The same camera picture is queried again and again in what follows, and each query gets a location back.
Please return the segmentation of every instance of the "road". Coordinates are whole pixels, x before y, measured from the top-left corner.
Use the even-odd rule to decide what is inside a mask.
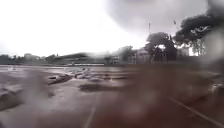
[[[0,68],[1,74],[7,72],[6,74],[10,76],[25,78],[24,82],[20,81],[25,85],[38,87],[41,85],[41,82],[35,79],[37,76],[35,71],[29,72],[30,68],[18,68],[17,71],[8,69]],[[51,73],[76,70],[38,69]],[[125,68],[99,67],[92,70],[127,71]],[[35,88],[26,93],[25,104],[1,112],[0,120],[9,128],[222,127],[224,124],[222,93],[220,90],[211,93],[209,89],[212,82],[193,72],[195,71],[189,69],[142,67],[124,83],[126,89],[122,91],[82,92],[78,86],[87,81],[77,79],[44,88],[54,92],[55,95],[51,98],[45,97],[44,91]],[[169,100],[170,97],[221,125],[206,120],[183,105]]]

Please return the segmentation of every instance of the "cloudy sky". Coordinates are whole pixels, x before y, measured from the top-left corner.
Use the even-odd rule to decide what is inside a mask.
[[[39,56],[144,46],[149,32],[205,12],[205,0],[1,0],[0,53]]]

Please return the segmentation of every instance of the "white line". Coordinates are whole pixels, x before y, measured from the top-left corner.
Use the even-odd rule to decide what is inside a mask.
[[[192,109],[192,108],[190,108],[190,107],[184,105],[183,103],[181,103],[181,102],[179,102],[179,101],[177,101],[177,100],[175,100],[175,99],[173,99],[173,98],[169,98],[169,100],[171,100],[172,102],[174,102],[174,103],[176,103],[176,104],[178,104],[178,105],[184,107],[185,109],[187,109],[187,110],[193,112],[194,114],[200,116],[201,118],[203,118],[203,119],[205,119],[205,120],[211,122],[212,124],[216,125],[217,127],[219,127],[219,128],[224,128],[224,125],[223,125],[222,123],[220,123],[220,122],[218,122],[218,121],[216,121],[216,120],[214,120],[214,119],[212,119],[212,118],[210,118],[210,117],[205,116],[204,114],[202,114],[202,113],[200,113],[200,112],[198,112],[198,111],[196,111],[196,110],[194,110],[194,109]]]
[[[83,128],[89,128],[89,126],[91,124],[91,121],[93,119],[93,116],[96,113],[96,106],[98,104],[99,96],[100,96],[100,94],[97,94],[96,95],[96,97],[95,97],[95,104],[92,106],[91,111],[90,111],[90,114],[89,114],[89,116],[88,116],[88,118],[86,120],[86,123],[84,124],[84,127]]]

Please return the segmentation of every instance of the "road marking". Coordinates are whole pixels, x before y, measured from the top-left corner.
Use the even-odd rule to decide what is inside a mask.
[[[94,117],[94,114],[96,113],[96,107],[97,107],[97,104],[98,104],[98,101],[99,101],[99,97],[100,97],[100,94],[97,94],[96,97],[95,97],[95,104],[92,106],[91,108],[91,111],[90,111],[90,114],[86,120],[86,123],[84,124],[84,127],[83,128],[89,128],[90,124],[91,124],[91,121]]]
[[[205,120],[211,122],[212,124],[216,125],[217,127],[219,127],[219,128],[224,128],[224,125],[223,125],[222,123],[220,123],[220,122],[218,122],[218,121],[216,121],[216,120],[214,120],[214,119],[212,119],[212,118],[210,118],[210,117],[208,117],[208,116],[206,116],[206,115],[204,115],[204,114],[202,114],[202,113],[196,111],[196,110],[193,109],[193,108],[190,108],[190,107],[184,105],[183,103],[179,102],[178,100],[175,100],[175,99],[173,99],[173,98],[169,98],[169,100],[172,101],[172,102],[174,102],[174,103],[176,103],[176,104],[178,104],[178,105],[180,105],[180,106],[182,106],[183,108],[185,108],[185,109],[191,111],[192,113],[198,115],[199,117],[201,117],[201,118],[203,118],[203,119],[205,119]]]

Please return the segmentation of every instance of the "tree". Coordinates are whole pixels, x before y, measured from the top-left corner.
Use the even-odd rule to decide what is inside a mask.
[[[121,56],[123,61],[128,61],[129,57],[134,55],[132,48],[132,46],[125,46],[119,49],[118,54]]]
[[[148,51],[150,56],[160,57],[156,60],[162,59],[162,50],[159,48],[160,45],[164,45],[164,53],[167,57],[167,60],[175,60],[177,49],[174,47],[173,39],[170,35],[164,32],[158,32],[150,34],[147,38],[149,42],[146,44],[145,49]]]
[[[176,32],[174,39],[181,44],[190,45],[196,52],[203,54],[205,44],[203,38],[216,28],[223,25],[222,16],[210,8],[207,13],[189,17],[182,21],[181,29]]]
[[[107,64],[110,64],[111,59],[112,59],[112,56],[111,56],[111,55],[106,55],[106,56],[104,57],[104,60],[106,61]]]
[[[55,58],[56,56],[53,54],[53,55],[50,55],[48,57],[45,58],[45,60],[49,63],[49,64],[52,64],[55,62]]]

